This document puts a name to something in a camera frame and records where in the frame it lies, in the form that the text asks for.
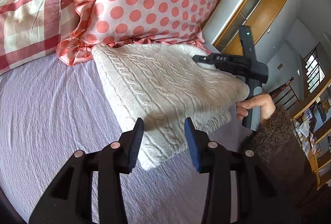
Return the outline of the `person's right hand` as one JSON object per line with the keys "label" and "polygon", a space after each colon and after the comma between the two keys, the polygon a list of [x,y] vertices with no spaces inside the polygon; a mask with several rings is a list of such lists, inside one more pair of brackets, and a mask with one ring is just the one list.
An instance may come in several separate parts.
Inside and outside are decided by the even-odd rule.
{"label": "person's right hand", "polygon": [[248,100],[236,102],[237,119],[243,120],[248,116],[248,111],[253,108],[260,108],[260,122],[268,120],[276,110],[276,106],[269,94],[256,95]]}

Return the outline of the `brown fuzzy sleeve forearm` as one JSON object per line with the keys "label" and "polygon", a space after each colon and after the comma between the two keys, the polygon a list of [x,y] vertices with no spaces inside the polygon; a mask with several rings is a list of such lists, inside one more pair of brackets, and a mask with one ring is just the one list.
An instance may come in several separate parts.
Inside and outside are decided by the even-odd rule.
{"label": "brown fuzzy sleeve forearm", "polygon": [[262,160],[284,188],[300,214],[301,223],[312,223],[313,201],[318,197],[317,179],[284,109],[276,107],[272,116],[243,140],[239,152],[247,150]]}

